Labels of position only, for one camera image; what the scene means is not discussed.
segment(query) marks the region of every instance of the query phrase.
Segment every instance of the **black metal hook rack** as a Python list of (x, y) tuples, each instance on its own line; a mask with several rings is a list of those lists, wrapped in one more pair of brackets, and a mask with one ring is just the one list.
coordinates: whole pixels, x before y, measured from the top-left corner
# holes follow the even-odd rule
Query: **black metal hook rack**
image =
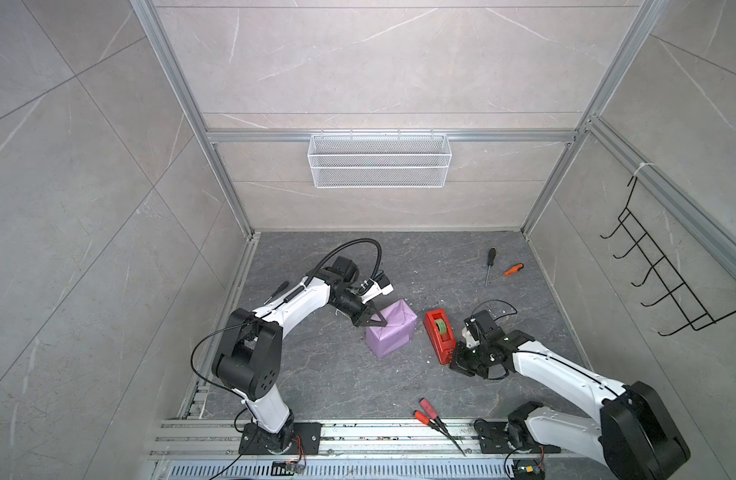
[[(640, 220), (636, 216), (634, 216), (634, 214), (632, 213), (632, 210), (629, 209), (629, 202), (632, 199), (632, 193), (634, 192), (634, 187), (635, 187), (635, 185), (637, 185), (637, 183), (638, 183), (638, 179), (636, 177), (632, 177), (632, 178), (629, 179), (629, 182), (627, 183), (627, 186), (629, 187), (630, 184), (631, 184), (632, 185), (632, 188), (629, 191), (629, 197), (627, 197), (627, 203), (624, 206), (624, 209), (622, 210), (622, 212), (618, 216), (618, 225), (613, 230), (613, 232), (611, 232), (610, 235), (608, 235), (608, 236), (601, 235), (600, 237), (601, 238), (604, 238), (604, 239), (611, 238), (618, 231), (618, 229), (624, 228), (624, 231), (627, 232), (627, 235), (629, 235), (629, 237), (632, 239), (632, 241), (634, 242), (634, 244), (629, 248), (629, 250), (627, 250), (627, 252), (624, 255), (621, 255), (621, 256), (613, 255), (613, 257), (614, 258), (617, 258), (617, 259), (624, 258), (626, 255), (629, 255), (632, 252), (632, 250), (634, 250), (635, 248), (637, 248), (638, 250), (640, 250), (640, 253), (643, 255), (643, 257), (645, 257), (646, 261), (650, 265), (650, 268), (648, 268), (648, 272), (645, 274), (645, 278), (643, 278), (643, 281), (640, 282), (640, 283), (631, 282), (632, 286), (642, 286), (643, 284), (645, 284), (646, 280), (648, 280), (648, 277), (651, 275), (651, 272), (655, 272), (656, 273), (656, 276), (658, 277), (659, 281), (661, 282), (661, 285), (666, 289), (667, 293), (663, 294), (662, 297), (660, 297), (658, 300), (656, 300), (655, 302), (648, 303), (648, 304), (645, 304), (645, 303), (642, 303), (641, 302), (640, 304), (642, 306), (654, 306), (657, 303), (661, 302), (662, 300), (666, 299), (667, 297), (670, 297), (672, 299), (672, 301), (674, 302), (674, 304), (678, 306), (678, 309), (680, 309), (680, 313), (683, 315), (683, 318), (685, 318), (685, 321), (686, 321), (685, 325), (681, 326), (680, 328), (678, 328), (678, 329), (676, 329), (676, 330), (674, 330), (674, 331), (672, 331), (670, 333), (658, 332), (658, 334), (661, 335), (661, 336), (670, 336), (670, 335), (674, 335), (675, 333), (681, 331), (682, 329), (684, 329), (686, 327), (690, 327), (694, 331), (699, 331), (699, 330), (702, 330), (704, 328), (707, 328), (709, 325), (714, 325), (715, 323), (721, 321), (722, 319), (728, 318), (729, 316), (735, 314), (736, 313), (736, 310), (734, 310), (734, 311), (732, 311), (730, 313), (726, 313), (725, 315), (723, 315), (720, 318), (717, 318), (717, 319), (714, 318), (712, 316), (712, 314), (707, 311), (707, 308), (704, 307), (704, 304), (701, 302), (701, 300), (699, 300), (699, 298), (696, 296), (696, 293), (694, 293), (693, 289), (690, 288), (689, 284), (685, 281), (685, 279), (680, 274), (680, 272), (678, 271), (678, 269), (676, 269), (674, 267), (674, 265), (672, 264), (672, 262), (670, 261), (670, 259), (667, 257), (667, 255), (664, 253), (664, 251), (661, 249), (661, 247), (659, 246), (659, 244), (656, 243), (656, 240), (654, 240), (654, 238), (651, 236), (651, 234), (640, 223)], [(627, 228), (626, 225), (624, 225), (624, 222), (627, 219), (629, 219), (629, 218), (632, 218), (632, 220), (634, 220), (640, 226), (640, 228), (642, 229), (642, 231), (644, 232), (637, 239), (635, 239), (634, 235), (632, 235), (632, 232), (630, 231), (630, 229)], [(646, 255), (645, 252), (643, 251), (643, 248), (640, 245), (640, 243), (644, 239), (649, 239), (651, 241), (651, 243), (653, 245), (655, 245), (656, 249), (658, 250), (658, 252), (659, 252), (659, 258), (657, 258), (656, 261), (651, 261), (650, 257), (648, 257), (648, 255)], [(656, 265), (660, 264), (661, 262), (666, 262), (667, 264), (669, 264), (669, 268), (671, 268), (674, 271), (674, 274), (678, 278), (678, 285), (676, 287), (670, 288), (667, 285), (667, 283), (664, 281), (664, 278), (662, 277), (662, 275), (658, 272), (658, 270), (656, 270)], [(696, 303), (700, 307), (700, 315), (697, 316), (696, 318), (694, 318), (693, 320), (690, 320), (688, 318), (688, 314), (685, 312), (685, 310), (683, 310), (683, 307), (680, 304), (680, 302), (678, 301), (678, 299), (676, 299), (674, 297), (675, 293), (678, 290), (680, 290), (681, 288), (684, 288), (685, 290), (687, 290), (692, 295), (692, 297), (694, 298), (694, 300), (696, 300)], [(705, 317), (709, 318), (710, 321), (708, 323), (705, 323), (705, 324), (699, 325), (699, 326), (696, 326), (695, 325), (696, 322), (700, 321), (701, 319), (703, 319)]]

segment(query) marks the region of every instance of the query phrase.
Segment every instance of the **vent grille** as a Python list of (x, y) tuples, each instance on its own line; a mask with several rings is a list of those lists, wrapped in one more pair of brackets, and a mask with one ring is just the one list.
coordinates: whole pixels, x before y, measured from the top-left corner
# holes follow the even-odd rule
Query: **vent grille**
[[(230, 461), (174, 461), (169, 480), (207, 480), (216, 475)], [(512, 460), (507, 461), (512, 471)], [(272, 460), (244, 460), (229, 467), (218, 478), (248, 478), (279, 480), (294, 476), (282, 468), (272, 466)], [(295, 475), (301, 480), (337, 480), (372, 478), (430, 478), (476, 479), (509, 478), (500, 458), (478, 459), (419, 459), (419, 460), (310, 460), (306, 471)]]

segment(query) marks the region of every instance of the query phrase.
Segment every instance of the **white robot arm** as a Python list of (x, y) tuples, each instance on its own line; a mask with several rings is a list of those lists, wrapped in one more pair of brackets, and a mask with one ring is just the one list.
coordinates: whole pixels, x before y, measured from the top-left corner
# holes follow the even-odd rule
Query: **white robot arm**
[(528, 402), (509, 415), (507, 438), (517, 450), (553, 445), (593, 458), (625, 480), (664, 480), (690, 449), (656, 391), (627, 386), (554, 353), (530, 335), (499, 327), (487, 310), (465, 320), (451, 370), (491, 379), (492, 367), (532, 378), (584, 411), (583, 418)]
[[(354, 286), (357, 266), (339, 256), (332, 266), (323, 268), (335, 253), (358, 244), (374, 244), (377, 249), (373, 272)], [(212, 363), (213, 374), (243, 398), (253, 414), (265, 445), (282, 452), (290, 444), (294, 415), (280, 397), (275, 382), (280, 373), (282, 341), (310, 313), (333, 305), (348, 316), (354, 326), (384, 326), (386, 320), (373, 305), (373, 298), (392, 292), (392, 283), (379, 270), (381, 246), (373, 239), (358, 239), (337, 247), (287, 292), (249, 312), (232, 312)], [(378, 315), (379, 321), (371, 319)]]

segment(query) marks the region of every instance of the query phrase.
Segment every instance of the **white wire basket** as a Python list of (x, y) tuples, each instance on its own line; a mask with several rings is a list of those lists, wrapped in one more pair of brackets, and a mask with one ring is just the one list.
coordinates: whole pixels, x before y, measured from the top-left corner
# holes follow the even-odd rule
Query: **white wire basket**
[(306, 154), (317, 188), (442, 187), (451, 163), (444, 134), (315, 134)]

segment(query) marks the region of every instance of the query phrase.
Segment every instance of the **tape roll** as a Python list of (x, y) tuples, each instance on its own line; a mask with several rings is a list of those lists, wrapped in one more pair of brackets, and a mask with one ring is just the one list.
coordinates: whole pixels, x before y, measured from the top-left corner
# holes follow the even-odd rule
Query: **tape roll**
[(440, 335), (445, 335), (448, 331), (446, 322), (443, 319), (435, 319), (435, 325), (437, 325), (437, 331), (440, 332)]

